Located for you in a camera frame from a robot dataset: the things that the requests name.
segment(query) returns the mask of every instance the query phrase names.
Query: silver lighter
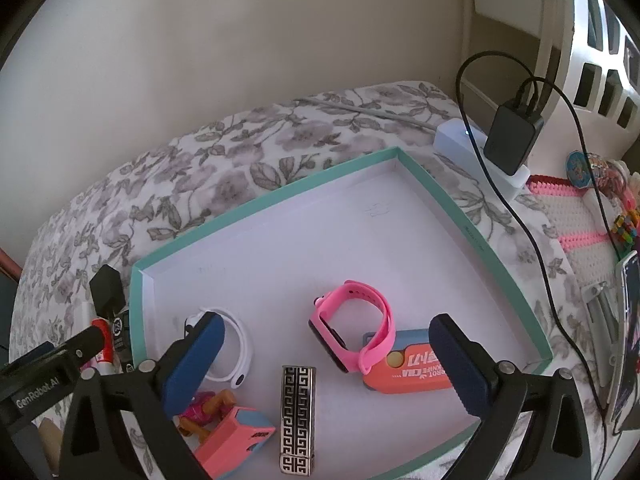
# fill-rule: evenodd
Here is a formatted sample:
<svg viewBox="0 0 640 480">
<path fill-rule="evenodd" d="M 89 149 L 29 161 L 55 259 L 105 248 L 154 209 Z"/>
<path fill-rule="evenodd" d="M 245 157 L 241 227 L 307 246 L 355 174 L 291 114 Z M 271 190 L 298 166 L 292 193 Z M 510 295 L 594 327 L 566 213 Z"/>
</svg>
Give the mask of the silver lighter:
<svg viewBox="0 0 640 480">
<path fill-rule="evenodd" d="M 316 369 L 282 367 L 280 470 L 310 476 L 314 470 Z"/>
</svg>

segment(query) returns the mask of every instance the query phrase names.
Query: white wall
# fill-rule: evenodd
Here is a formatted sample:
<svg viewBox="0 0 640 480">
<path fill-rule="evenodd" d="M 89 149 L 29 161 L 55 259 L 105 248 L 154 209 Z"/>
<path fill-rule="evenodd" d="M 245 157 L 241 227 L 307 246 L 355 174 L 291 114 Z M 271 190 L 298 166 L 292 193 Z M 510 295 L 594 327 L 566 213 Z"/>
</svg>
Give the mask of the white wall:
<svg viewBox="0 0 640 480">
<path fill-rule="evenodd" d="M 0 72 L 0 247 L 139 153 L 329 89 L 452 94 L 462 0 L 47 0 Z"/>
</svg>

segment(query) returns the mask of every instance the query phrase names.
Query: white cable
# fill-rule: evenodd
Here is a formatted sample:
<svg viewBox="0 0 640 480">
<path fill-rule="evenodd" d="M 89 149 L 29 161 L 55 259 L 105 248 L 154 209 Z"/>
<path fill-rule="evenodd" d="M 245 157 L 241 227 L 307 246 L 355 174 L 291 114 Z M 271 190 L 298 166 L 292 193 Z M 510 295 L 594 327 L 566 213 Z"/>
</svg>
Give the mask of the white cable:
<svg viewBox="0 0 640 480">
<path fill-rule="evenodd" d="M 391 119 L 392 121 L 402 121 L 403 123 L 409 123 L 409 124 L 413 124 L 414 126 L 419 126 L 420 128 L 424 128 L 425 130 L 433 134 L 436 132 L 436 129 L 433 126 L 430 126 L 429 124 L 423 121 L 419 121 L 417 119 L 414 119 L 406 115 L 390 114 L 389 112 L 380 112 L 378 110 L 370 110 L 369 108 L 361 108 L 359 106 L 343 105 L 342 103 L 332 103 L 331 101 L 322 101 L 322 99 L 316 99 L 315 97 L 297 97 L 296 100 L 307 101 L 315 105 L 341 108 L 342 110 L 348 110 L 350 112 L 373 115 L 374 117 L 379 117 L 381 119 Z"/>
<path fill-rule="evenodd" d="M 238 334 L 240 340 L 240 355 L 238 356 L 238 362 L 233 371 L 224 377 L 215 377 L 211 373 L 207 373 L 206 378 L 214 383 L 226 383 L 230 381 L 231 389 L 235 390 L 246 379 L 251 367 L 251 359 L 254 356 L 254 346 L 252 345 L 249 333 L 240 319 L 238 319 L 233 313 L 225 310 L 224 308 L 201 308 L 199 314 L 189 316 L 185 322 L 185 332 L 187 326 L 194 327 L 205 315 L 206 312 L 214 312 L 218 314 L 227 325 L 233 328 Z"/>
</svg>

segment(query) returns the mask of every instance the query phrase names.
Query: black power adapter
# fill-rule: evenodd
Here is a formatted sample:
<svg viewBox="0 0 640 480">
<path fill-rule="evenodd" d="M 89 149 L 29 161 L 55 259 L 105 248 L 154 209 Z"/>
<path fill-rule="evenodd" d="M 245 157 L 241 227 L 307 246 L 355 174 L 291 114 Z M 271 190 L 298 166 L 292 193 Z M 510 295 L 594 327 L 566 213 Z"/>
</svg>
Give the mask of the black power adapter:
<svg viewBox="0 0 640 480">
<path fill-rule="evenodd" d="M 484 156 L 507 175 L 524 164 L 542 126 L 542 116 L 520 104 L 517 97 L 498 107 L 484 145 Z"/>
</svg>

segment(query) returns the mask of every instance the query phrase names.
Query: smartphone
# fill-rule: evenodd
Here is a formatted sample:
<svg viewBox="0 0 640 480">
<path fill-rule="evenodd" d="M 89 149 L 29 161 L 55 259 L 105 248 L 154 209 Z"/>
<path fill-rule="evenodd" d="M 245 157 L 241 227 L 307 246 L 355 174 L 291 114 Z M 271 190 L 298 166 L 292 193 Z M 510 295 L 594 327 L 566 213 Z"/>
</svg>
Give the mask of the smartphone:
<svg viewBox="0 0 640 480">
<path fill-rule="evenodd" d="M 608 422 L 617 424 L 628 412 L 629 399 L 636 387 L 640 356 L 640 266 L 638 253 L 631 251 L 616 266 L 618 286 L 618 351 L 609 393 Z"/>
</svg>

